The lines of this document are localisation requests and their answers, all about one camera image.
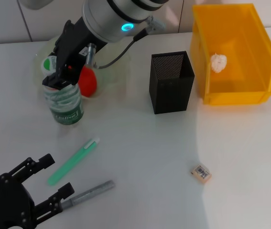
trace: water bottle label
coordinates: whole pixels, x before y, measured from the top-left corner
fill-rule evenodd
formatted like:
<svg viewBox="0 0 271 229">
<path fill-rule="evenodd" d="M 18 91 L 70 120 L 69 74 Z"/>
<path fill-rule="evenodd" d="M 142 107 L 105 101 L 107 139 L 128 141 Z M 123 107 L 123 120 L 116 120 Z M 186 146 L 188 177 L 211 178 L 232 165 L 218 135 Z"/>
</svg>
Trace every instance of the water bottle label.
<svg viewBox="0 0 271 229">
<path fill-rule="evenodd" d="M 78 122 L 83 116 L 82 103 L 80 100 L 79 105 L 77 105 L 73 110 L 67 112 L 57 112 L 50 109 L 54 116 L 54 119 L 63 125 L 71 125 Z"/>
</svg>

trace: eraser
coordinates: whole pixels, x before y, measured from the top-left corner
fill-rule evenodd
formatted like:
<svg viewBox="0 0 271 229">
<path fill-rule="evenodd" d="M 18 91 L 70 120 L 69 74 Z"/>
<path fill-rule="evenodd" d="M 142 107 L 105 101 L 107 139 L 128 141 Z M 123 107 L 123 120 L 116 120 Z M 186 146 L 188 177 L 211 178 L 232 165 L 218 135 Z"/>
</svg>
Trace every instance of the eraser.
<svg viewBox="0 0 271 229">
<path fill-rule="evenodd" d="M 196 177 L 201 183 L 206 183 L 211 177 L 212 174 L 209 172 L 209 170 L 204 167 L 203 165 L 197 165 L 191 174 Z"/>
</svg>

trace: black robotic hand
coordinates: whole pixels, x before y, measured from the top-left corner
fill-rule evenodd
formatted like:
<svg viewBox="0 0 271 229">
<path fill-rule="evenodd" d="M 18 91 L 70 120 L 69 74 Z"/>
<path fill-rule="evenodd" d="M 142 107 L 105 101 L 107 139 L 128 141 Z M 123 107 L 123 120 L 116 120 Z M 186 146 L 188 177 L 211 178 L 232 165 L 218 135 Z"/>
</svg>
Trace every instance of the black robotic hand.
<svg viewBox="0 0 271 229">
<path fill-rule="evenodd" d="M 22 185 L 31 175 L 52 164 L 54 160 L 50 154 L 43 156 L 39 162 L 28 158 L 11 172 L 0 176 L 0 229 L 13 226 L 34 229 L 38 224 L 63 211 L 61 200 L 74 193 L 70 183 L 36 206 Z"/>
</svg>

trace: gray pen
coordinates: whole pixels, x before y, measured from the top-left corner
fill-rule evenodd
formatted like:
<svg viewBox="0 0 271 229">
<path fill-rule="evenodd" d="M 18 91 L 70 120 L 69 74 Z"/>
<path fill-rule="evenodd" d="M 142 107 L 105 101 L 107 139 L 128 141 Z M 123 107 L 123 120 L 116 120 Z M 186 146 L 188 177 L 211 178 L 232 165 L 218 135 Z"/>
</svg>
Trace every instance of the gray pen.
<svg viewBox="0 0 271 229">
<path fill-rule="evenodd" d="M 75 205 L 78 205 L 78 204 L 81 204 L 101 193 L 104 193 L 112 188 L 115 187 L 115 183 L 112 181 L 112 180 L 109 180 L 107 181 L 106 183 L 103 183 L 101 185 L 98 185 L 86 192 L 83 192 L 73 198 L 70 198 L 69 200 L 67 201 L 64 201 L 63 203 L 61 203 L 61 206 L 62 206 L 62 209 L 63 211 L 68 209 L 68 208 L 71 208 Z"/>
</svg>

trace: white tile wall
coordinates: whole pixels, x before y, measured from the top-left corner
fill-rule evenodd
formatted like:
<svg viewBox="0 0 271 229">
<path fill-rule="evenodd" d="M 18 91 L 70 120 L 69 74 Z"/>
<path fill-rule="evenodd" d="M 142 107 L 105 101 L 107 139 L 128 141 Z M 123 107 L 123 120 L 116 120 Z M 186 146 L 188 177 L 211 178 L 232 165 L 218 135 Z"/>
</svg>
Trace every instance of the white tile wall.
<svg viewBox="0 0 271 229">
<path fill-rule="evenodd" d="M 184 0 L 179 32 L 192 31 L 194 4 L 254 3 L 265 27 L 271 27 L 271 0 Z"/>
<path fill-rule="evenodd" d="M 82 16 L 83 0 L 54 0 L 40 10 L 22 6 L 33 41 L 48 40 L 61 34 L 65 22 L 75 23 Z M 155 16 L 166 22 L 165 33 L 178 32 L 183 0 L 169 0 Z"/>
<path fill-rule="evenodd" d="M 16 0 L 0 0 L 0 43 L 29 41 Z"/>
</svg>

